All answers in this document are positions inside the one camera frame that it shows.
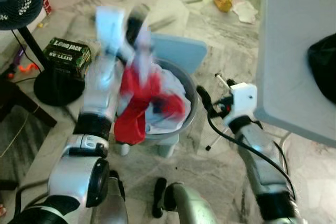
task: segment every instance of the fan stand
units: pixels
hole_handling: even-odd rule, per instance
[[[28,28],[23,27],[18,31],[45,69],[34,82],[36,97],[42,103],[52,106],[65,106],[78,99],[83,93],[85,82],[56,71],[44,56]]]

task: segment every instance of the fan base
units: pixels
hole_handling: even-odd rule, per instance
[[[85,82],[54,71],[44,70],[34,82],[36,97],[47,105],[65,106],[78,99],[85,88]]]

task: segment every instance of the black bag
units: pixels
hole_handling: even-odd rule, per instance
[[[319,89],[336,104],[336,34],[312,45],[308,62]]]

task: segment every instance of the red cloth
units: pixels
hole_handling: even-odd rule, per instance
[[[144,141],[145,111],[150,102],[160,100],[161,112],[166,116],[174,115],[177,119],[184,116],[183,101],[176,94],[161,91],[160,75],[157,72],[150,74],[147,83],[141,86],[135,69],[125,68],[120,93],[132,93],[133,97],[114,124],[114,135],[118,142],[134,145]]]

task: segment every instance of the box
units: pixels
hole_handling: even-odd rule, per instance
[[[74,78],[84,78],[92,61],[91,50],[87,45],[53,38],[44,49],[48,60],[57,71]]]

